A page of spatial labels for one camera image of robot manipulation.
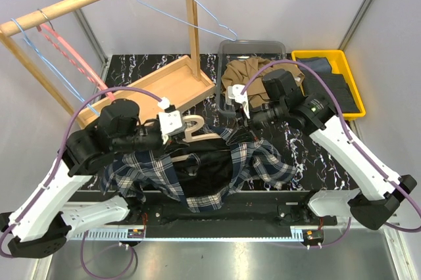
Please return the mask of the light wooden hanger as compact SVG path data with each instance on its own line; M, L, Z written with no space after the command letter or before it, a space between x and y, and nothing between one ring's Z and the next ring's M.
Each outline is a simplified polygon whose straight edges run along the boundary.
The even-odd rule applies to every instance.
M188 115L182 117L184 129L170 136L172 145L187 145L183 152L178 153L171 158L171 162L179 163L188 160L199 159L203 154L214 152L215 141L221 142L222 138L215 132L201 133L195 135L195 132L203 130L205 120L199 115Z

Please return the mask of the navy plaid skirt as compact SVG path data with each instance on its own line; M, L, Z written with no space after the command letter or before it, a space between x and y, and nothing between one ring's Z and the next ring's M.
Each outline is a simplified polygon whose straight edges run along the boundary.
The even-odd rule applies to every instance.
M228 140L232 129L202 130L209 132L219 134L222 140L214 142L214 152L208 149L198 160L173 164L171 158L187 147L177 144L162 154L134 151L116 157L101 176L100 191L118 191L123 197L145 202L143 190L152 187L198 213L221 208L225 199L240 192L248 181L261 180L281 189L297 172L265 139L233 143Z

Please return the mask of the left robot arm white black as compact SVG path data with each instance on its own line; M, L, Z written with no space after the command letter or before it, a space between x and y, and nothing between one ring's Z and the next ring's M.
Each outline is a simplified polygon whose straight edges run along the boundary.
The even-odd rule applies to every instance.
M84 129L65 136L53 166L28 200L1 214L1 238L11 236L5 258L44 258L74 235L112 222L136 224L142 209L120 193L82 210L64 210L74 193L123 153L151 151L168 141L168 113L141 123L137 103L120 99Z

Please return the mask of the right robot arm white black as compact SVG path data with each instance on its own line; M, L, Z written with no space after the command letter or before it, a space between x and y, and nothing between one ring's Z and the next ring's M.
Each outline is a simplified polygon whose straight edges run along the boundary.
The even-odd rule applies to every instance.
M417 186L377 158L348 128L333 102L320 94L303 95L292 74L274 70L262 78L269 103L251 114L250 125L262 129L287 122L330 153L357 184L350 191L319 191L299 208L300 220L313 225L324 216L356 219L371 230L385 225Z

